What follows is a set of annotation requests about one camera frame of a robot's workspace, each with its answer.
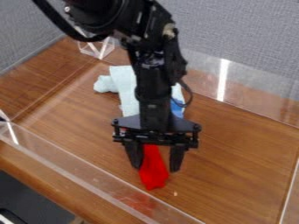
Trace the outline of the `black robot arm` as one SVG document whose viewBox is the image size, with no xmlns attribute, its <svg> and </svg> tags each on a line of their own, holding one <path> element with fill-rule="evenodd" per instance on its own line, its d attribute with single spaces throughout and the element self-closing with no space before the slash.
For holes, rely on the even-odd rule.
<svg viewBox="0 0 299 224">
<path fill-rule="evenodd" d="M 169 171 L 177 172 L 184 152 L 199 146 L 201 126 L 171 110 L 172 86 L 184 84 L 187 74 L 172 15 L 156 0 L 64 1 L 76 25 L 103 38 L 119 39 L 128 52 L 139 112 L 113 120 L 113 140 L 124 145 L 136 169 L 145 163 L 148 144 L 169 146 Z"/>
</svg>

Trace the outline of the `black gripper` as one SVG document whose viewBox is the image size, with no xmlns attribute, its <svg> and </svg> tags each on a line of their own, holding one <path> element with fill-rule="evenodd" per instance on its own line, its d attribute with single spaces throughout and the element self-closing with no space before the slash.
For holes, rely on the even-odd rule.
<svg viewBox="0 0 299 224">
<path fill-rule="evenodd" d="M 171 101 L 169 97 L 141 101 L 137 115 L 119 117 L 112 121 L 113 141 L 124 144 L 129 163 L 136 169 L 140 169 L 144 161 L 141 144 L 172 146 L 171 172 L 180 170 L 185 147 L 199 147 L 201 126 L 171 111 Z"/>
</svg>

